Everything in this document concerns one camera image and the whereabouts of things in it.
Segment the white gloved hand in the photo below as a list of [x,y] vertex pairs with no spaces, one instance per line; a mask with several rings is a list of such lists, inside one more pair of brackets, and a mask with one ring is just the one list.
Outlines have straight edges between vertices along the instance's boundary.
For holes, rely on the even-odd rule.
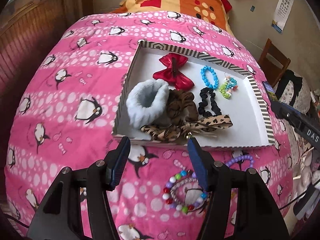
[[307,190],[310,184],[319,180],[319,151],[310,149],[301,157],[295,167],[293,177],[293,197],[296,198]]

